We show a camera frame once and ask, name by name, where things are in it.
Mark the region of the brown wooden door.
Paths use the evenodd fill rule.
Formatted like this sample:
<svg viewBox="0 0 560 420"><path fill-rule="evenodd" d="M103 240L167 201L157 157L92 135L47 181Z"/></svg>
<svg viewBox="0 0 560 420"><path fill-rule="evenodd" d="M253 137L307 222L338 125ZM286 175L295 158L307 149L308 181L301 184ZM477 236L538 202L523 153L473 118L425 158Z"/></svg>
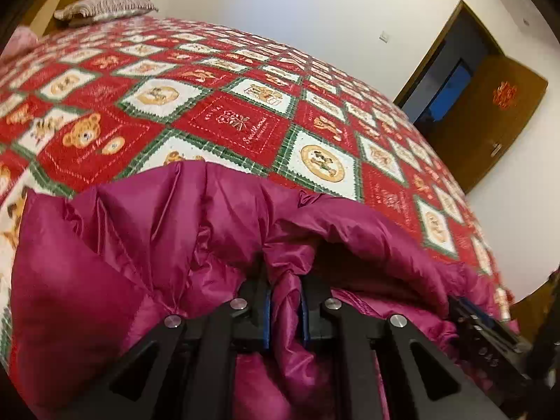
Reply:
<svg viewBox="0 0 560 420"><path fill-rule="evenodd" d="M492 91L504 81L518 89L507 110L492 103ZM547 87L545 78L505 55L482 60L456 103L425 136L465 193L480 183L516 141Z"/></svg>

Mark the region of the dark wooden door frame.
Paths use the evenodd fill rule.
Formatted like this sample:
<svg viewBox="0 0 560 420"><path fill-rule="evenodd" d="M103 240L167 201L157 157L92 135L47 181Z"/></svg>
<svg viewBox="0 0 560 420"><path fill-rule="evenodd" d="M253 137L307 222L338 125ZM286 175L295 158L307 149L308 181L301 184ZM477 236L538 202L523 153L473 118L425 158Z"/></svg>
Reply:
<svg viewBox="0 0 560 420"><path fill-rule="evenodd" d="M490 55L503 53L496 39L460 1L394 103L419 126L442 120Z"/></svg>

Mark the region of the pink floral folded blanket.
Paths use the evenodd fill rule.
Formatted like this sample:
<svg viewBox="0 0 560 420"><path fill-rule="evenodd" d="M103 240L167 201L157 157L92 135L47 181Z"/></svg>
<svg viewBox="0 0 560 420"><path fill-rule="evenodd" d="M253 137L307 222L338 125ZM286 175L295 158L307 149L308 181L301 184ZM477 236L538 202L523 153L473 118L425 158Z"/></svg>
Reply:
<svg viewBox="0 0 560 420"><path fill-rule="evenodd" d="M17 57L28 54L39 44L38 36L29 28L19 26L12 33L4 50L1 53L0 63L7 64Z"/></svg>

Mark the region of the magenta puffer jacket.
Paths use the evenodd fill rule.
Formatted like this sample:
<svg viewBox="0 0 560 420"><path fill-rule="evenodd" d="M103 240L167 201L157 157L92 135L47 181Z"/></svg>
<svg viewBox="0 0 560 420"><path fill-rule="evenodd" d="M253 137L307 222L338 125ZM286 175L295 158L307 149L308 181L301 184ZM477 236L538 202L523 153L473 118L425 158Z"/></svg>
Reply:
<svg viewBox="0 0 560 420"><path fill-rule="evenodd" d="M53 419L166 316L201 317L245 278L272 286L272 358L236 365L236 419L331 419L328 364L296 337L301 278L449 352L450 297L500 316L494 281L428 253L377 210L211 162L175 162L72 199L28 194L12 269L18 391Z"/></svg>

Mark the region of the striped grey pillow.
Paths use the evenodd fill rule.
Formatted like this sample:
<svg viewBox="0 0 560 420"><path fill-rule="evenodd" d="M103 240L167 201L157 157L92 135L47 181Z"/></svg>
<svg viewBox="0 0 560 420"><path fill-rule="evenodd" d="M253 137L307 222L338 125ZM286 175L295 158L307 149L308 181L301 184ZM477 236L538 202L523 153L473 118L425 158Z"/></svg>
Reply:
<svg viewBox="0 0 560 420"><path fill-rule="evenodd" d="M53 17L70 27L81 27L157 12L151 0L80 0L57 9Z"/></svg>

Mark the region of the brown wooden dresser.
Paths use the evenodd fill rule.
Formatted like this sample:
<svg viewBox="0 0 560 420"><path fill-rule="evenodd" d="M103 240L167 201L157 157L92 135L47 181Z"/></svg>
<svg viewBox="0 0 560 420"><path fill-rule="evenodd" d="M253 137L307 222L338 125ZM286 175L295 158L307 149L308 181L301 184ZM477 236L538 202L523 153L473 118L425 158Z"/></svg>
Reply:
<svg viewBox="0 0 560 420"><path fill-rule="evenodd" d="M529 366L548 369L559 345L559 268L511 312L517 326L513 349L528 356Z"/></svg>

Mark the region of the red patchwork bear bedspread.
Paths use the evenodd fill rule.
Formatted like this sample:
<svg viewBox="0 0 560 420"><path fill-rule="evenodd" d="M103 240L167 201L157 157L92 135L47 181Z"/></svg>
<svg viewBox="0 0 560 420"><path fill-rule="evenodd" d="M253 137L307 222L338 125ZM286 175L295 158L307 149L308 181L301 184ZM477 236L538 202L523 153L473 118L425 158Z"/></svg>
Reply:
<svg viewBox="0 0 560 420"><path fill-rule="evenodd" d="M375 88L248 32L149 16L26 41L1 64L1 297L28 190L71 197L183 160L353 199L510 293L460 185Z"/></svg>

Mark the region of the red door decoration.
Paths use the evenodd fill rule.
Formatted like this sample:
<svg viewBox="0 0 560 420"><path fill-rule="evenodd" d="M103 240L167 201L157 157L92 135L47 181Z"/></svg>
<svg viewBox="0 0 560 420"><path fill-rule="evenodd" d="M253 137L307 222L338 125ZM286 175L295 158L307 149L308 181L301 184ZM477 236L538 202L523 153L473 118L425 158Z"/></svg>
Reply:
<svg viewBox="0 0 560 420"><path fill-rule="evenodd" d="M501 110L509 109L516 100L517 86L506 80L492 91L492 103Z"/></svg>

